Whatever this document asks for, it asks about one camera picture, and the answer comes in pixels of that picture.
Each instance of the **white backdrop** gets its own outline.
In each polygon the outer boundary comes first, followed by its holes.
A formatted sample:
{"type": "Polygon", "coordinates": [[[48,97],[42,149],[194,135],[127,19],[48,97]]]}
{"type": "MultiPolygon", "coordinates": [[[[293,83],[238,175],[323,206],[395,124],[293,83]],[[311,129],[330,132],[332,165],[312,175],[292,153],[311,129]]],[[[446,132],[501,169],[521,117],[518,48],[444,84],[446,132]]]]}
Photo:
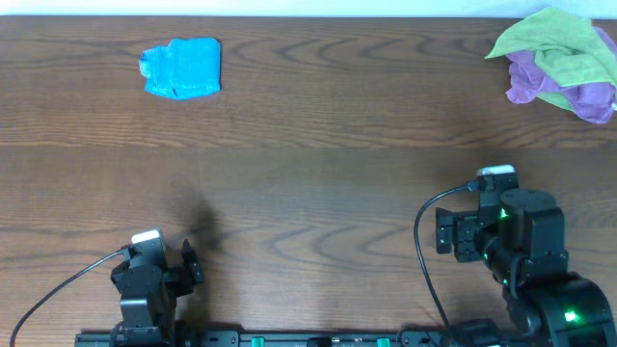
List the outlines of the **white backdrop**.
{"type": "Polygon", "coordinates": [[[549,5],[617,18],[617,0],[0,0],[0,14],[524,17],[549,5]]]}

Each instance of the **blue cloth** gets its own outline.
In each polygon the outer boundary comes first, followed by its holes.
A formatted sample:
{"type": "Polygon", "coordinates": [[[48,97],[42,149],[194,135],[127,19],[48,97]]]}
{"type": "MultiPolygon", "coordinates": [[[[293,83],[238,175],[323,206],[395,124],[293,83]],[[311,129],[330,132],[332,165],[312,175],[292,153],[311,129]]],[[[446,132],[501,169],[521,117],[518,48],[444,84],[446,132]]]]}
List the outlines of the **blue cloth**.
{"type": "Polygon", "coordinates": [[[139,69],[146,92],[185,100],[221,89],[221,44],[212,38],[173,39],[144,51],[139,69]]]}

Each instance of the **purple cloth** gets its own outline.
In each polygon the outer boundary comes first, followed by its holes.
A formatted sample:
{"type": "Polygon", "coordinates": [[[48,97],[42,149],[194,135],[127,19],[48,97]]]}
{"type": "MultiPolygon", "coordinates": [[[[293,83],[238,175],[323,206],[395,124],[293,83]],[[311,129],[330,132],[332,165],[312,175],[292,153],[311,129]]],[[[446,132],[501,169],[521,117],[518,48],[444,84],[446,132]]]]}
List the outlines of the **purple cloth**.
{"type": "MultiPolygon", "coordinates": [[[[617,56],[617,45],[600,28],[594,28],[608,48],[617,56]]],[[[608,82],[587,83],[579,86],[559,87],[555,81],[534,62],[535,52],[522,50],[506,55],[510,65],[512,88],[506,95],[513,103],[522,104],[533,100],[538,93],[562,93],[574,112],[593,123],[610,120],[614,107],[615,87],[608,82]]]]}

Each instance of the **wooden table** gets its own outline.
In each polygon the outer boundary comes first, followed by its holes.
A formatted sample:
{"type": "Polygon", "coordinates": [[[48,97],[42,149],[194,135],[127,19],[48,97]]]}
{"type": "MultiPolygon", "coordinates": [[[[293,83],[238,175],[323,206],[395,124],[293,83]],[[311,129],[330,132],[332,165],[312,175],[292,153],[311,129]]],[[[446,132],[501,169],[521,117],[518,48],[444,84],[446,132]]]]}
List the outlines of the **wooden table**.
{"type": "MultiPolygon", "coordinates": [[[[410,224],[434,194],[502,163],[557,197],[571,268],[617,306],[617,121],[511,104],[507,60],[483,57],[513,23],[0,18],[0,344],[56,284],[157,226],[171,249],[188,237],[207,271],[177,309],[193,325],[439,325],[410,224]],[[193,37],[223,44],[223,91],[144,92],[141,52],[193,37]]],[[[617,23],[600,25],[617,38],[617,23]]],[[[433,227],[431,211],[421,242],[450,320],[507,326],[490,272],[436,255],[433,227]]],[[[117,263],[41,307],[17,345],[111,329],[117,263]]]]}

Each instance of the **wood grain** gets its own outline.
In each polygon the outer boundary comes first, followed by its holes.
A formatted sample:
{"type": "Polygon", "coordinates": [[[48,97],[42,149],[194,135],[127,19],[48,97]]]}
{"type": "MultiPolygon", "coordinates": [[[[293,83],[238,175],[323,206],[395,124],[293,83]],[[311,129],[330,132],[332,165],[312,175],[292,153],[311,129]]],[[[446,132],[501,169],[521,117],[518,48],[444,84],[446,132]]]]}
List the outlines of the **wood grain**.
{"type": "MultiPolygon", "coordinates": [[[[0,345],[53,286],[156,226],[172,250],[188,237],[207,270],[178,308],[195,325],[439,325],[411,220],[438,191],[506,162],[555,194],[572,269],[617,305],[617,123],[510,104],[507,62],[483,56],[513,22],[0,18],[0,345]],[[223,92],[145,93],[141,52],[200,36],[223,44],[223,92]]],[[[617,23],[600,25],[617,37],[617,23]]],[[[450,319],[507,326],[488,270],[437,256],[433,225],[429,214],[421,240],[450,319]]],[[[43,306],[18,345],[113,327],[115,264],[43,306]]]]}

